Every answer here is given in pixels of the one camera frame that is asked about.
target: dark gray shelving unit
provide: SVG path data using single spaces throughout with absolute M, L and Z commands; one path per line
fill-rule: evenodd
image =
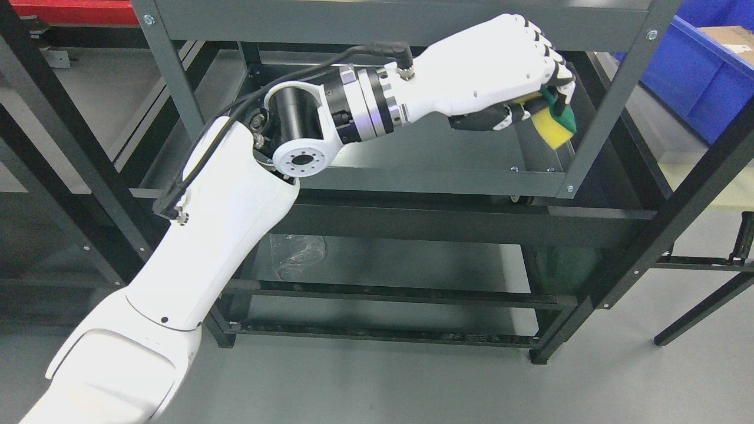
M 2 311 L 3 321 L 75 324 L 88 306 L 81 299 L 126 284 L 164 231 L 165 222 L 147 211 L 177 171 L 204 124 L 203 114 L 346 45 L 408 41 L 421 48 L 500 13 L 521 13 L 575 65 L 579 135 L 552 152 L 526 125 L 470 136 L 430 117 L 383 140 L 349 146 L 336 166 L 303 181 L 293 209 L 273 229 L 323 236 L 333 248 L 330 256 L 301 281 L 281 281 L 268 271 L 270 259 L 262 251 L 268 247 L 252 252 L 205 320 L 221 346 L 231 347 L 237 334 L 264 333 L 527 348 L 532 362 L 546 363 L 595 309 L 609 309 L 647 269 L 712 268 L 659 258 L 754 156 L 749 105 L 672 193 L 624 111 L 680 1 L 132 3 L 164 80 L 149 82 L 153 87 L 144 103 L 105 148 L 30 47 L 17 18 L 2 10 L 0 72 L 11 75 L 8 83 L 85 185 L 72 194 L 13 118 L 3 115 L 0 161 L 26 192 L 0 192 L 3 205 L 16 205 L 2 210 L 2 230 L 27 231 L 9 241 L 14 249 L 0 253 L 12 265 L 0 268 L 0 304 L 11 305 Z M 72 30 L 58 30 L 57 40 L 65 43 Z M 75 31 L 80 37 L 86 29 Z M 133 46 L 140 33 L 92 31 L 109 33 L 98 39 L 111 47 L 119 39 Z M 591 51 L 627 52 L 612 81 Z M 238 66 L 217 66 L 239 53 Z M 205 98 L 202 92 L 212 94 L 210 101 L 197 101 Z M 532 205 L 511 204 L 508 195 L 536 199 Z M 24 213 L 31 208 L 33 214 Z M 510 289 L 515 281 L 495 278 L 500 263 L 493 253 L 501 244 L 521 246 L 525 293 Z M 353 258 L 359 249 L 362 262 Z M 423 260 L 407 268 L 411 261 L 405 258 L 378 260 L 374 252 L 385 251 L 415 251 Z M 66 260 L 65 252 L 75 260 Z M 71 267 L 35 267 L 39 261 L 30 259 L 35 257 L 62 258 Z M 432 260 L 455 271 L 447 278 L 422 274 L 419 268 L 431 267 Z M 373 267 L 363 273 L 368 277 L 354 271 L 364 264 Z M 746 264 L 740 266 L 749 272 Z M 304 298 L 289 307 L 311 308 L 312 315 L 271 314 L 261 304 L 270 296 Z M 316 302 L 337 302 L 332 310 L 339 315 L 329 316 L 331 309 Z M 381 304 L 399 307 L 373 306 Z M 369 324 L 370 317 L 409 316 L 404 306 L 435 309 L 425 321 Z M 467 313 L 453 315 L 449 306 Z M 534 309 L 537 329 L 515 333 L 505 323 L 509 317 L 488 308 Z M 448 316 L 471 318 L 432 318 Z

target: white robotic hand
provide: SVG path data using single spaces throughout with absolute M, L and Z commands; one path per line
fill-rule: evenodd
M 414 60 L 411 78 L 395 63 L 385 70 L 404 124 L 430 112 L 479 112 L 543 86 L 555 87 L 569 104 L 575 89 L 562 56 L 520 15 L 501 15 L 431 45 Z

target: yellow sponge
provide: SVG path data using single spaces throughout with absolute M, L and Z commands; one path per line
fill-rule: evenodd
M 555 150 L 573 137 L 573 133 L 558 124 L 549 109 L 543 109 L 532 116 L 532 123 L 545 143 Z

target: cable connector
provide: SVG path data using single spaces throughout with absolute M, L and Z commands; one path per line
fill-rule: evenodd
M 411 46 L 405 42 L 384 43 L 378 42 L 369 46 L 370 53 L 376 56 L 390 57 L 395 59 L 398 65 L 398 75 L 405 80 L 414 78 L 414 56 Z

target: white robotic arm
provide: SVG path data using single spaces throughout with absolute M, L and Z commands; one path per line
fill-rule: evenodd
M 322 171 L 345 143 L 431 112 L 451 117 L 454 128 L 501 130 L 531 115 L 524 104 L 543 87 L 561 110 L 575 88 L 551 43 L 517 15 L 452 35 L 415 60 L 401 46 L 373 50 L 397 60 L 379 69 L 341 66 L 323 84 L 275 84 L 248 125 L 237 120 L 250 101 L 210 123 L 171 187 L 174 200 L 159 207 L 173 219 L 167 234 L 138 276 L 73 331 L 45 375 L 50 388 L 23 423 L 158 416 L 191 366 L 215 299 L 296 200 L 296 177 Z M 256 161 L 255 149 L 273 169 Z

